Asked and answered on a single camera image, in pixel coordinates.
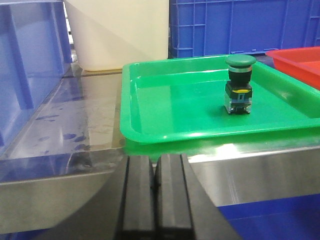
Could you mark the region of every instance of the green tray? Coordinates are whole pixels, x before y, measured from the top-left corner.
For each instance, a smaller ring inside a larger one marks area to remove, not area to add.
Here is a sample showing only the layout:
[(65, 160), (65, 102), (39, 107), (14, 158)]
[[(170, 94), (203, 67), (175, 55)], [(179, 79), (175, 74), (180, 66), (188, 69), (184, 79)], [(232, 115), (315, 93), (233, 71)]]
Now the green tray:
[(120, 130), (154, 144), (320, 127), (320, 91), (260, 62), (250, 114), (228, 114), (227, 55), (132, 63), (122, 71)]

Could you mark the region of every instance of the green button cap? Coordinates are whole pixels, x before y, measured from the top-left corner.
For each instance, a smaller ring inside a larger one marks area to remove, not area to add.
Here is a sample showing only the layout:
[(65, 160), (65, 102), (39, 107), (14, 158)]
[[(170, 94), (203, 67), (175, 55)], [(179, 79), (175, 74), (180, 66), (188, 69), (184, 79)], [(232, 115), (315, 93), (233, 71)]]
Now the green button cap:
[(250, 66), (256, 62), (256, 58), (249, 55), (231, 55), (225, 59), (226, 64), (234, 67)]

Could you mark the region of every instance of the blue plastic crate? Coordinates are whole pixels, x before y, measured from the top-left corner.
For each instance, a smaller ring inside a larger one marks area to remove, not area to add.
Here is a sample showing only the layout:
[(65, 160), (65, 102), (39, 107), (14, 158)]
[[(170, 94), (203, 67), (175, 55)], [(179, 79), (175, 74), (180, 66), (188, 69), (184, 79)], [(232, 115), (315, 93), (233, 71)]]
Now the blue plastic crate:
[(62, 0), (0, 0), (0, 154), (71, 61)]
[(319, 240), (320, 194), (219, 207), (243, 240)]
[(170, 0), (175, 58), (320, 45), (320, 0)]

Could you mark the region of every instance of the white container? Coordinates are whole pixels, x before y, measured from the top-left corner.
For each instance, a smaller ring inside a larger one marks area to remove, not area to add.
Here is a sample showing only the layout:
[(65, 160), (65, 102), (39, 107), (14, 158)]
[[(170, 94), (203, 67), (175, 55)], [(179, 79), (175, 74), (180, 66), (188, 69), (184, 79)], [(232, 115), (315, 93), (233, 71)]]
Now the white container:
[(169, 0), (65, 0), (80, 67), (120, 69), (168, 57)]

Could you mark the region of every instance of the red tray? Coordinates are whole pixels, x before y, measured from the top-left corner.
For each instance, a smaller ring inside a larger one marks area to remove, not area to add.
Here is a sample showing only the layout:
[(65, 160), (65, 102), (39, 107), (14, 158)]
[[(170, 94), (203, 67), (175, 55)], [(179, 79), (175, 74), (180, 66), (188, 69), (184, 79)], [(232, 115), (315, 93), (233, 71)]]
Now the red tray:
[(266, 55), (277, 70), (320, 90), (320, 46), (272, 50)]

